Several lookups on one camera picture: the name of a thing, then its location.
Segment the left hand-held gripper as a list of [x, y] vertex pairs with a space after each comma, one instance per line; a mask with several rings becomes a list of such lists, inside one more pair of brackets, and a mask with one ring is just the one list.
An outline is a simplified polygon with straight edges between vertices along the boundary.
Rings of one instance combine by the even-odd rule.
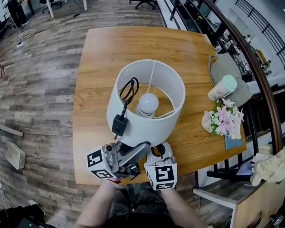
[[87, 155], [88, 170], [98, 179], [134, 179], [141, 174], [139, 160], [151, 150], [150, 142], [130, 147], [120, 141], [101, 145]]

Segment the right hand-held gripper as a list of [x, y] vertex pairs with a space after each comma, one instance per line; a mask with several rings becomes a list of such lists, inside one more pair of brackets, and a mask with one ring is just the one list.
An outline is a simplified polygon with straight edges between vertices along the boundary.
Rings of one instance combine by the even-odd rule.
[[[151, 148], [155, 157], [163, 158], [166, 149], [161, 143]], [[154, 190], [173, 189], [177, 183], [177, 163], [174, 157], [158, 160], [153, 164], [144, 164], [148, 180]]]

